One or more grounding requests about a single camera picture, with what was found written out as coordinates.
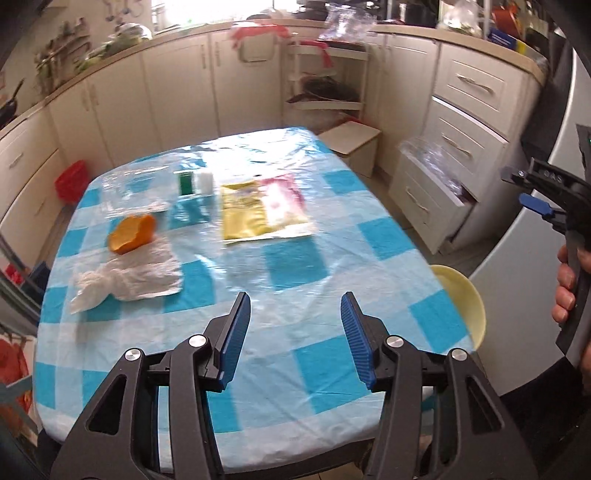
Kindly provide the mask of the person's right hand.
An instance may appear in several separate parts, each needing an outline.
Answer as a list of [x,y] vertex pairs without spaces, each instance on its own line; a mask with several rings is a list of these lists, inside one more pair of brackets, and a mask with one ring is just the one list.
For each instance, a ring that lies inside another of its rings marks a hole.
[[[563,326],[568,318],[569,313],[573,310],[576,303],[576,274],[568,264],[568,249],[566,245],[563,245],[559,249],[557,258],[560,261],[560,266],[557,273],[558,286],[556,288],[555,305],[552,307],[551,316],[556,323],[558,323],[560,326]],[[587,345],[581,357],[579,369],[582,375],[584,391],[589,394],[591,372],[590,345]]]

